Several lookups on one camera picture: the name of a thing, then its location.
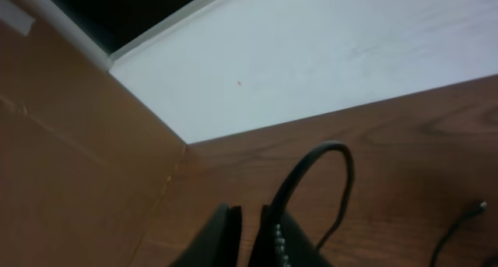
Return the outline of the cardboard side panel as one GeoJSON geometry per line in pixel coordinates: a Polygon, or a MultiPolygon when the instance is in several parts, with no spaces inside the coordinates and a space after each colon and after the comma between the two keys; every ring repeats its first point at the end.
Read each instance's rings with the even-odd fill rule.
{"type": "Polygon", "coordinates": [[[127,266],[184,143],[34,17],[1,27],[1,264],[127,266]]]}

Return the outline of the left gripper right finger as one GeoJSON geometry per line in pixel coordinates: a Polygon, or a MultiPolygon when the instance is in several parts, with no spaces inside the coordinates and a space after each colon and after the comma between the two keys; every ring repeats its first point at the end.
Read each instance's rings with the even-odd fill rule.
{"type": "Polygon", "coordinates": [[[277,224],[268,225],[265,222],[268,211],[269,205],[263,205],[249,267],[332,267],[288,212],[284,212],[277,224]]]}

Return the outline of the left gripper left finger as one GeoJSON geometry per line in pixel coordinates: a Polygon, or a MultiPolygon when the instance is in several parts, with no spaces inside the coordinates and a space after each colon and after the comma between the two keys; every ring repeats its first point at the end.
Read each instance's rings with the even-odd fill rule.
{"type": "Polygon", "coordinates": [[[236,267],[241,232],[241,207],[222,204],[169,267],[236,267]]]}

